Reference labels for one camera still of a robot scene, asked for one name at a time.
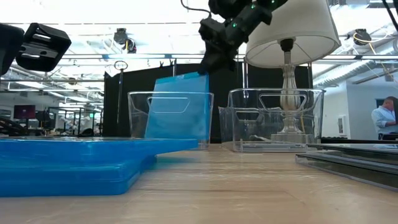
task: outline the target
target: man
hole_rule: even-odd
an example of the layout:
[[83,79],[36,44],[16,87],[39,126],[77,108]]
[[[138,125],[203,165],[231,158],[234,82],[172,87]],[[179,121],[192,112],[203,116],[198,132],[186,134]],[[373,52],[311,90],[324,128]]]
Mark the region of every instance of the man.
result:
[[372,111],[372,120],[376,127],[376,132],[379,135],[379,140],[382,139],[383,134],[397,133],[398,126],[396,126],[396,114],[394,111],[395,97],[387,97],[383,105],[378,109]]

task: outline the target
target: stack of blue cases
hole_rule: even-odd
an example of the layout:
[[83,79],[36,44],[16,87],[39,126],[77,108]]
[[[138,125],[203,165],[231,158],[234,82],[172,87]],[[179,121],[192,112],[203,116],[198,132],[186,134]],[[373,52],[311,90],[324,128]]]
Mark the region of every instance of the stack of blue cases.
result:
[[160,78],[156,80],[154,91],[145,138],[209,139],[211,99],[207,94],[208,75],[193,72]]
[[118,195],[155,155],[194,140],[0,139],[0,197]]

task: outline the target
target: table surface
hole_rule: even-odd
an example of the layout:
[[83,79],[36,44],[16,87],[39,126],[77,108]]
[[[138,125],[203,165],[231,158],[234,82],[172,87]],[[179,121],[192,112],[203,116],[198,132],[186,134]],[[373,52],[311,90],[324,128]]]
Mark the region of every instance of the table surface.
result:
[[0,223],[398,222],[397,193],[298,165],[294,158],[218,146],[165,154],[124,195],[0,198]]

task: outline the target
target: plastic bin handle cutout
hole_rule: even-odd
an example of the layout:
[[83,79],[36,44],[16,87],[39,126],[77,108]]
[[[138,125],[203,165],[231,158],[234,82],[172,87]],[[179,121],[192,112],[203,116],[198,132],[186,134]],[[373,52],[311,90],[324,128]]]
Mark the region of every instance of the plastic bin handle cutout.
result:
[[257,121],[260,117],[260,112],[253,110],[235,111],[235,114],[239,121]]
[[[156,108],[151,106],[154,101],[156,101]],[[150,96],[147,98],[147,103],[151,113],[182,114],[187,110],[191,101],[187,97]]]
[[280,111],[283,112],[289,112],[289,113],[297,113],[297,112],[302,112],[303,111],[303,107],[307,102],[307,96],[305,94],[298,94],[298,93],[263,93],[259,95],[259,101],[262,105],[262,107],[265,109],[266,112],[275,112],[275,110],[270,110],[270,108],[267,108],[265,102],[264,102],[264,98],[265,97],[270,97],[270,96],[297,96],[297,97],[303,97],[304,99],[302,100],[299,108],[297,108],[296,110],[283,110],[281,109]]

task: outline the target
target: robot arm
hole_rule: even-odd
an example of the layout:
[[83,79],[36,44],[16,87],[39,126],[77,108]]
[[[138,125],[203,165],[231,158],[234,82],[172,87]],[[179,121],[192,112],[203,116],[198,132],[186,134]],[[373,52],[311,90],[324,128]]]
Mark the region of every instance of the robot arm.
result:
[[287,0],[209,0],[210,11],[225,21],[220,23],[207,17],[200,21],[199,34],[206,44],[206,52],[200,63],[199,74],[222,68],[233,70],[234,58],[243,42],[261,23],[271,24],[272,11]]

